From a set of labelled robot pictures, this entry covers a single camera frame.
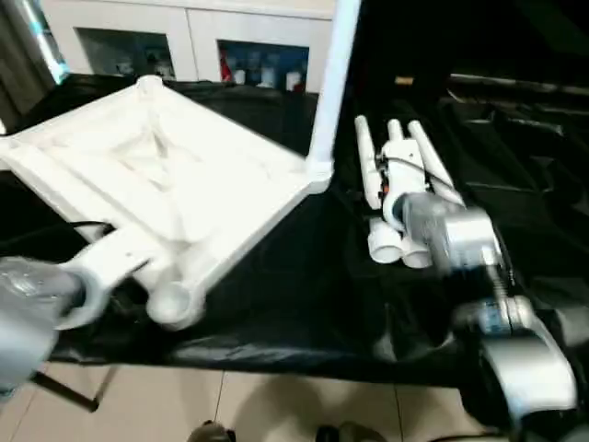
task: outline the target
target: black cable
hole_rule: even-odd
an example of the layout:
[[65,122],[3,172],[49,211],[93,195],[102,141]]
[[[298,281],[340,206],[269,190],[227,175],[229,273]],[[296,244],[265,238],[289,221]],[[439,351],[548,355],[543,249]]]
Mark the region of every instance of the black cable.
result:
[[457,440],[472,440],[472,439],[483,439],[483,438],[497,438],[497,439],[503,439],[505,438],[505,435],[502,433],[480,433],[478,435],[456,435],[456,436],[444,436],[444,437],[438,437],[436,439],[431,440],[430,442],[455,442]]
[[105,227],[105,230],[106,230],[105,233],[108,233],[109,230],[114,229],[114,226],[112,224],[106,223],[103,221],[76,221],[74,223],[62,223],[62,224],[58,224],[55,226],[49,226],[49,227],[40,228],[38,230],[33,230],[32,232],[26,233],[26,234],[21,235],[19,237],[11,238],[6,241],[0,242],[0,250],[7,249],[15,244],[18,244],[19,242],[31,240],[31,239],[37,238],[37,237],[43,237],[45,235],[51,234],[52,232],[54,232],[56,230],[72,229],[72,228],[78,228],[78,227],[91,227],[91,226]]

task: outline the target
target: black cloth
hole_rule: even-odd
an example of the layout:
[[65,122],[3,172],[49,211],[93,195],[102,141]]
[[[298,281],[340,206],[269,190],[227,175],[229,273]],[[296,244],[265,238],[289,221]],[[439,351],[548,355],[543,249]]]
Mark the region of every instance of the black cloth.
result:
[[[130,84],[70,76],[21,128]],[[313,96],[210,83],[170,86],[294,151],[308,148]],[[378,265],[368,256],[356,112],[346,100],[329,190],[300,203],[211,290],[200,323],[162,330],[146,317],[146,293],[129,281],[103,318],[62,333],[52,359],[459,386],[469,374],[449,317],[465,294],[448,291],[428,271]],[[366,114],[377,144],[389,118],[422,121],[459,190],[491,214],[518,282],[583,379],[589,367],[587,117],[401,94]],[[0,189],[2,239],[63,223],[12,173],[0,174]],[[2,253],[59,262],[84,244],[64,227]]]

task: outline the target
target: white plastic tube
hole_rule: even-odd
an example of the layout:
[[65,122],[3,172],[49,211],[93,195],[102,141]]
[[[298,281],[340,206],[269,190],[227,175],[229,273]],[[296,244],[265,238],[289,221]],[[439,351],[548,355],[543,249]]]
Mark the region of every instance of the white plastic tube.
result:
[[420,151],[422,153],[422,160],[425,169],[434,175],[438,180],[432,180],[432,186],[435,193],[440,195],[452,203],[465,205],[460,193],[454,189],[454,182],[450,178],[450,174],[446,170],[444,163],[435,151],[430,138],[423,130],[422,124],[418,121],[409,123],[409,132],[411,136],[417,141]]
[[366,118],[360,115],[355,119],[354,124],[356,126],[356,137],[358,140],[360,170],[362,171],[362,181],[364,183],[364,196],[368,205],[374,210],[378,210],[382,206],[379,197],[382,179],[380,172],[376,168],[375,145],[372,141]]
[[390,141],[401,141],[405,137],[403,136],[403,127],[399,120],[391,120],[387,125],[388,139]]
[[312,183],[309,191],[313,193],[324,192],[333,175],[333,145],[361,3],[362,0],[339,0],[336,6],[313,136],[306,157],[306,171]]
[[372,218],[368,235],[368,252],[373,261],[379,264],[398,261],[403,256],[401,235],[384,219]]
[[432,265],[432,254],[421,243],[405,235],[401,241],[403,263],[411,269],[425,269]]

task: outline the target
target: white square frame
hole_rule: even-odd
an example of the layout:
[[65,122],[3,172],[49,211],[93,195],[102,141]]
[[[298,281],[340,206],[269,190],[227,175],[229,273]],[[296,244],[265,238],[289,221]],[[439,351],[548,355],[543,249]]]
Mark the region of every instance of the white square frame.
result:
[[[181,329],[192,325],[202,315],[206,292],[216,284],[238,260],[257,244],[284,216],[310,193],[324,192],[333,174],[333,145],[340,117],[341,101],[346,84],[348,64],[362,0],[340,0],[332,28],[325,80],[319,96],[311,146],[306,158],[286,152],[265,138],[230,122],[223,116],[207,110],[162,86],[158,77],[147,76],[132,87],[89,103],[82,108],[43,122],[18,134],[0,137],[0,161],[6,163],[25,183],[39,194],[65,219],[105,219],[117,227],[132,226],[138,231],[134,238],[136,248],[153,256],[143,269],[135,273],[150,291],[147,311],[157,322]],[[215,235],[202,241],[189,242],[181,253],[177,241],[162,241],[146,228],[136,215],[128,215],[127,207],[119,202],[112,203],[112,196],[105,198],[96,186],[88,187],[84,178],[76,177],[75,171],[64,169],[59,162],[43,153],[44,143],[65,132],[77,134],[80,128],[91,122],[101,121],[110,139],[117,138],[116,131],[125,132],[124,122],[109,120],[116,110],[129,105],[137,112],[146,108],[168,108],[180,115],[188,113],[188,120],[178,126],[177,118],[171,120],[174,131],[188,136],[194,142],[194,124],[214,131],[201,141],[205,144],[216,142],[227,145],[244,145],[269,158],[271,164],[281,165],[282,172],[289,178],[274,189],[267,186],[271,196],[260,206],[249,212],[235,214],[236,227],[229,228],[223,235]],[[126,190],[125,181],[121,189]],[[169,274],[174,266],[175,271]],[[162,277],[167,282],[163,285]]]

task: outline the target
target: white pole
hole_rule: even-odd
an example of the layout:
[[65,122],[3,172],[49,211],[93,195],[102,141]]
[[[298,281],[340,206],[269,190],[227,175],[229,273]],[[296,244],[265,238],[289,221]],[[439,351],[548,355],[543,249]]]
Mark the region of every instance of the white pole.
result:
[[339,0],[336,6],[313,136],[306,157],[306,172],[312,183],[309,191],[312,193],[324,192],[333,175],[333,145],[361,3],[362,0]]

